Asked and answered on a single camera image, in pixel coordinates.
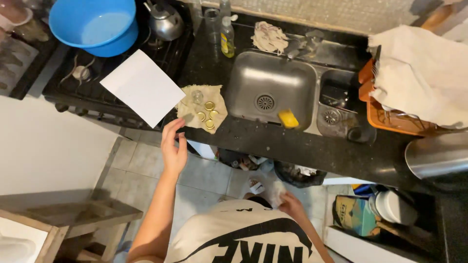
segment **gas stove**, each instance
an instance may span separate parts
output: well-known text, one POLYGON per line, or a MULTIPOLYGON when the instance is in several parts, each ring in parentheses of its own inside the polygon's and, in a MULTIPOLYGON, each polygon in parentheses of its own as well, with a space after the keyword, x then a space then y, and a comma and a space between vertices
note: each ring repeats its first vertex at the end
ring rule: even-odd
POLYGON ((43 90, 45 99, 54 102, 59 112, 69 111, 78 116, 126 128, 160 130, 163 120, 153 129, 99 82, 138 49, 148 55, 176 82, 190 51, 193 31, 188 7, 178 2, 175 8, 186 24, 184 33, 176 40, 157 39, 147 25, 147 18, 145 18, 147 11, 140 10, 139 12, 137 9, 138 39, 125 53, 115 57, 101 58, 82 49, 70 48, 62 64, 43 90))

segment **kitchen sink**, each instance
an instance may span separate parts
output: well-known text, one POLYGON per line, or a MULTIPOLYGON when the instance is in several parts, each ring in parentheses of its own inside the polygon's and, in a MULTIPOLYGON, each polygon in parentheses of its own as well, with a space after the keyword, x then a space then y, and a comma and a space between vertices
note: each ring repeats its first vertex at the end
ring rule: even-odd
POLYGON ((225 93, 230 115, 253 121, 279 124, 278 112, 291 109, 307 129, 316 110, 317 74, 308 63, 256 51, 239 54, 225 93))
POLYGON ((291 109, 296 130, 372 143, 376 131, 358 99, 356 78, 355 72, 248 50, 234 62, 224 99, 235 117, 281 125, 278 112, 291 109))

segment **faucet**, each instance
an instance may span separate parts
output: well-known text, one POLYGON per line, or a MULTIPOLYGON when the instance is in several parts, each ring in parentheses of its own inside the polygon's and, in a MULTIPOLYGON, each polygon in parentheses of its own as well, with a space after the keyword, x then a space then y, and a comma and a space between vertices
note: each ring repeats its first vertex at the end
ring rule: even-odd
POLYGON ((302 38, 291 40, 287 47, 288 52, 286 52, 288 60, 293 60, 297 56, 306 54, 315 56, 324 37, 325 34, 322 31, 314 30, 307 32, 302 38))

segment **drain strainer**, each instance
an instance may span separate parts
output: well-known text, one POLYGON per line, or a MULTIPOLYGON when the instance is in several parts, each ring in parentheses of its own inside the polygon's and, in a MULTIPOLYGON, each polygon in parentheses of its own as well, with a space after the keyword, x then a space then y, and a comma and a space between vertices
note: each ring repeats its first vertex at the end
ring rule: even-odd
POLYGON ((340 121, 341 116, 340 113, 335 110, 327 110, 322 113, 322 118, 327 124, 335 125, 340 121))
POLYGON ((255 107, 259 111, 270 112, 275 108, 275 99, 271 94, 259 94, 255 98, 255 107))

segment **tiled wall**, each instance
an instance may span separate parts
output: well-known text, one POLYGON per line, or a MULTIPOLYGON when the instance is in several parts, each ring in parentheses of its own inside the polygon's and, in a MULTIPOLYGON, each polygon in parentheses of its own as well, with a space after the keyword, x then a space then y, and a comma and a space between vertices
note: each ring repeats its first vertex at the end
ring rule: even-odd
MULTIPOLYGON (((409 25, 441 0, 231 0, 233 10, 363 34, 409 25)), ((204 0, 203 5, 217 5, 204 0)))

